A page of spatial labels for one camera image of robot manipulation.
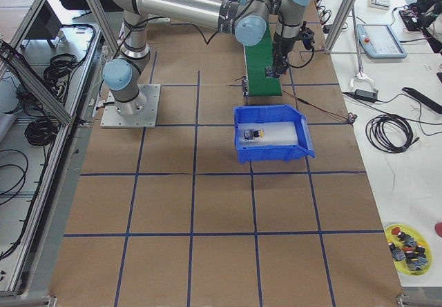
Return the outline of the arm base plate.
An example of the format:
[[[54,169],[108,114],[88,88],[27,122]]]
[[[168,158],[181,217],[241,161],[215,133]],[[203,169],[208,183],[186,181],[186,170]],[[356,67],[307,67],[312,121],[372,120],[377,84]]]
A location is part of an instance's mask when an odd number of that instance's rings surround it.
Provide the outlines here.
[[[128,103],[114,99],[110,92],[102,114],[102,128],[154,128],[157,121],[160,100],[160,84],[139,84],[140,92],[137,98]]]

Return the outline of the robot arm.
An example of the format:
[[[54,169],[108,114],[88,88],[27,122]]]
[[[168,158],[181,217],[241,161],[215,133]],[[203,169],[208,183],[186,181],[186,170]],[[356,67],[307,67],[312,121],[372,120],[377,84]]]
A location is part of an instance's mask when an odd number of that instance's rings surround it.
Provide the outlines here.
[[[291,67],[289,53],[296,42],[314,51],[314,32],[305,25],[309,0],[113,0],[129,21],[128,36],[143,32],[148,14],[178,19],[232,34],[244,46],[247,97],[280,96],[279,78]]]

